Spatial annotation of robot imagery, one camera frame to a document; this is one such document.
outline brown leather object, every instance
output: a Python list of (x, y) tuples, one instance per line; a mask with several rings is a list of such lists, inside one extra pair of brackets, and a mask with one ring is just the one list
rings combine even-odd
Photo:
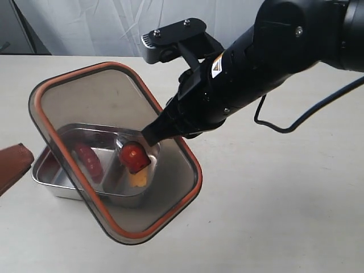
[(0, 196), (30, 169), (34, 156), (23, 144), (0, 150)]

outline red food item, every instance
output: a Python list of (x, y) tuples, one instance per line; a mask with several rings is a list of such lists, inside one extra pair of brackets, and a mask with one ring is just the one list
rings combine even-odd
[(119, 160), (131, 174), (141, 171), (151, 163), (144, 147), (135, 141), (128, 142), (122, 146)]
[(91, 147), (83, 144), (75, 144), (75, 152), (82, 164), (86, 167), (87, 171), (91, 175), (95, 182), (101, 182), (104, 176), (104, 170), (102, 169), (101, 162)]

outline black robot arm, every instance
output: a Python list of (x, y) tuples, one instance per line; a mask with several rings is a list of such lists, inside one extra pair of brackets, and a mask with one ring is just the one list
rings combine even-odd
[[(190, 66), (177, 94), (142, 131), (151, 146), (214, 130), (262, 97), (259, 111), (268, 92), (319, 61), (364, 72), (364, 0), (265, 0), (254, 25), (227, 49), (205, 30), (190, 18), (142, 36), (146, 62), (181, 56)], [(257, 115), (255, 121), (270, 126)]]

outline black cable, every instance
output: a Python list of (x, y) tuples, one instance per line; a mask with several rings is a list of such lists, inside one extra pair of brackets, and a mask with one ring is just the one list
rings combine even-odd
[(318, 102), (317, 104), (312, 106), (310, 109), (308, 109), (301, 117), (299, 117), (288, 128), (280, 128), (277, 125), (274, 125), (274, 124), (272, 124), (270, 122), (262, 121), (262, 120), (258, 119), (260, 110), (262, 109), (264, 100), (266, 99), (266, 95), (264, 95), (262, 97), (262, 99), (260, 100), (258, 108), (257, 108), (257, 110), (255, 112), (254, 121), (255, 121), (255, 123), (257, 123), (259, 125), (267, 126), (267, 127), (271, 128), (271, 129), (273, 129), (273, 130), (275, 130), (275, 131), (277, 131), (277, 132), (279, 132), (281, 134), (291, 133), (294, 130), (296, 130), (298, 126), (300, 126), (303, 122), (305, 122), (314, 113), (321, 110), (326, 105), (329, 105), (331, 102), (333, 102), (333, 101), (337, 100), (338, 98), (342, 97), (343, 95), (346, 95), (349, 92), (351, 92), (352, 90), (357, 89), (358, 87), (360, 87), (363, 84), (364, 84), (364, 77), (361, 77), (361, 78), (353, 81), (352, 83), (348, 84), (347, 86), (341, 88), (340, 90), (336, 91), (335, 93), (329, 95), (327, 98), (323, 99), (322, 101)]

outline white tabletop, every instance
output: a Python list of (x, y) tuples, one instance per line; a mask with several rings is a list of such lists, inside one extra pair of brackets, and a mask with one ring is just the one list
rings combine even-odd
[[(106, 60), (136, 70), (164, 105), (182, 60), (0, 56), (0, 147), (44, 142), (27, 101), (39, 82)], [(326, 65), (270, 93), (262, 118), (288, 126), (308, 107), (358, 78)], [(52, 196), (29, 173), (0, 198), (1, 272), (363, 272), (363, 88), (292, 134), (253, 122), (258, 102), (222, 128), (187, 141), (201, 163), (198, 198), (151, 241), (109, 239), (81, 201)]]

